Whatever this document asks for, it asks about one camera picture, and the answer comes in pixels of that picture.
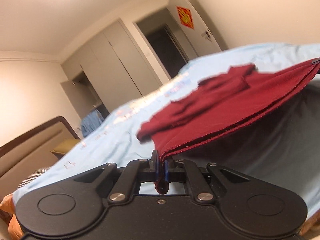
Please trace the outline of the white bedroom door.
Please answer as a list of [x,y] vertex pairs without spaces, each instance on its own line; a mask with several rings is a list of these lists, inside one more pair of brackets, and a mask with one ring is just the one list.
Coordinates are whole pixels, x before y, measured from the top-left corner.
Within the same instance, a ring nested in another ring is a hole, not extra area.
[[[176,8],[177,6],[191,10],[194,29],[181,25]],[[219,53],[228,49],[227,44],[213,25],[213,22],[207,17],[203,18],[189,0],[169,0],[167,9],[183,31],[197,56]],[[201,34],[206,30],[209,30],[212,33],[211,41],[201,37]]]

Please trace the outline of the brown padded headboard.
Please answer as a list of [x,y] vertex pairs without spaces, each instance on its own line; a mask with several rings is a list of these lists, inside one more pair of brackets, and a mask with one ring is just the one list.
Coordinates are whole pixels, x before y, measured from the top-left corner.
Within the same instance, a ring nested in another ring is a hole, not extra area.
[[52,154],[67,139],[79,139],[63,116],[25,132],[1,147],[1,197],[14,192],[20,182],[40,168],[54,165]]

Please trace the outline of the olive yellow cushion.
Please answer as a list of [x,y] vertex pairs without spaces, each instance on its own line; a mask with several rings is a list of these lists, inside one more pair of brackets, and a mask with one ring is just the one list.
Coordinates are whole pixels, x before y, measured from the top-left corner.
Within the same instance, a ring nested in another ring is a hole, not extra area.
[[50,152],[58,159],[61,159],[79,142],[80,139],[66,139],[55,146]]

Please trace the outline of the blue clothes pile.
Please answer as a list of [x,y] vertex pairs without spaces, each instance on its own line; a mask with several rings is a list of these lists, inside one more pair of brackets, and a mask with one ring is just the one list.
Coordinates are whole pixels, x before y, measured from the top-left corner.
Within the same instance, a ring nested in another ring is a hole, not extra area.
[[93,133],[104,122],[102,114],[97,110],[91,111],[80,123],[82,136],[85,138]]

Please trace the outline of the dark red garment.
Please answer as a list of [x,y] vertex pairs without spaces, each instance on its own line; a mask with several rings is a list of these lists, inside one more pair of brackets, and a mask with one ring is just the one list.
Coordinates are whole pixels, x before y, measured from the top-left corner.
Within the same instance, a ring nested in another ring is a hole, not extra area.
[[319,167],[318,74],[319,59],[275,73],[232,67],[153,115],[137,139],[152,140],[160,161],[216,162],[303,191]]

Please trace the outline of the orange pillow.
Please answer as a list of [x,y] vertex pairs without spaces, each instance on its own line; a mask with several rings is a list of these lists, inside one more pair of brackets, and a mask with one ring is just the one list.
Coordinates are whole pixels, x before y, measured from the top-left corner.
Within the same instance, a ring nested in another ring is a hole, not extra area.
[[8,225],[8,233],[11,239],[21,239],[23,231],[16,218],[13,193],[6,195],[1,201],[1,215],[4,214],[4,221]]

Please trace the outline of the checkered pillow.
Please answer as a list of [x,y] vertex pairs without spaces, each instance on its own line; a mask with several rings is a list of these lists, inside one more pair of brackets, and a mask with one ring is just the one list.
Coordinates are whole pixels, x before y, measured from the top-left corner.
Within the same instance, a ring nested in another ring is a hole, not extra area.
[[43,175],[45,172],[47,172],[50,169],[49,167],[44,167],[44,168],[40,168],[38,170],[36,170],[35,172],[33,172],[30,176],[28,176],[27,178],[25,178],[17,187],[17,189],[24,187],[25,185],[29,184],[30,182],[32,182],[33,180],[35,180],[36,178],[40,177],[41,175]]

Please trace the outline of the light blue printed bedsheet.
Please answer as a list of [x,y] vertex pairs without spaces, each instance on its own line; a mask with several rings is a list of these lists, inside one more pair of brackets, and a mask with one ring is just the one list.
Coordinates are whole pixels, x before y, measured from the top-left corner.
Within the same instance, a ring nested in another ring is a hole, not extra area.
[[[191,60],[172,81],[153,93],[118,107],[93,133],[31,183],[13,194],[16,203],[26,193],[72,177],[105,163],[126,166],[149,159],[155,145],[141,143],[136,134],[143,122],[169,103],[194,91],[200,81],[247,63],[260,73],[275,73],[319,57],[318,44],[254,44]],[[285,105],[246,128],[177,155],[237,170],[289,189],[307,204],[308,214],[319,210],[319,77]]]

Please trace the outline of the grey wardrobe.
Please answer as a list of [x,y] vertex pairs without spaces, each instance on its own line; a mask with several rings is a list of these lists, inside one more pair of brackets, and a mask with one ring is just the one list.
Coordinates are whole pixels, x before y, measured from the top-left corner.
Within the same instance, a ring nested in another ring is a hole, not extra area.
[[103,105],[108,112],[161,86],[121,20],[99,32],[63,64],[61,83],[79,118]]

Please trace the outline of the red fu door decoration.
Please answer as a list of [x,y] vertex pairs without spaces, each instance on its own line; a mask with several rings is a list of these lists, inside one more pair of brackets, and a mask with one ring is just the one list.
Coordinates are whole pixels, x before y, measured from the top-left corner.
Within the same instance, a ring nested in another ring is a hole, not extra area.
[[194,29],[193,18],[191,15],[191,10],[177,6],[177,12],[180,19],[181,25],[188,27],[190,29]]

